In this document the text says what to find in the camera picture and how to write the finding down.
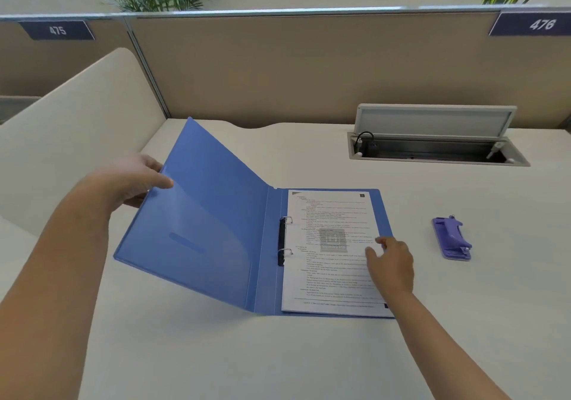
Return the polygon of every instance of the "binder ring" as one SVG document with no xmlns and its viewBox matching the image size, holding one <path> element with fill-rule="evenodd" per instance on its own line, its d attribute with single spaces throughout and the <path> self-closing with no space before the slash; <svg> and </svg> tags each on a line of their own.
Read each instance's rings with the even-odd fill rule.
<svg viewBox="0 0 571 400">
<path fill-rule="evenodd" d="M 288 254 L 288 255 L 293 255 L 293 254 L 294 254 L 294 252 L 291 250 L 291 248 L 282 248 L 281 250 L 278 250 L 278 251 L 277 251 L 277 254 L 279 255 L 280 252 L 281 252 L 281 253 L 283 254 L 283 256 L 285 257 L 286 251 L 289 251 L 289 254 Z"/>
</svg>

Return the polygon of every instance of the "desk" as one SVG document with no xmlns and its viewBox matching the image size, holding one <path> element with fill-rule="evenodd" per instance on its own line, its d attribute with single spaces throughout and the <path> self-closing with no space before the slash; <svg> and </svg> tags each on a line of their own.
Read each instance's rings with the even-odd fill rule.
<svg viewBox="0 0 571 400">
<path fill-rule="evenodd" d="M 379 188 L 415 256 L 415 292 L 514 399 L 571 392 L 571 137 L 512 129 L 531 167 L 355 161 L 349 125 L 240 129 L 200 121 L 270 185 Z M 144 151 L 165 160 L 184 120 Z M 261 317 L 112 259 L 112 217 L 80 398 L 429 399 L 394 320 Z M 472 261 L 442 258 L 431 219 L 455 214 Z"/>
</svg>

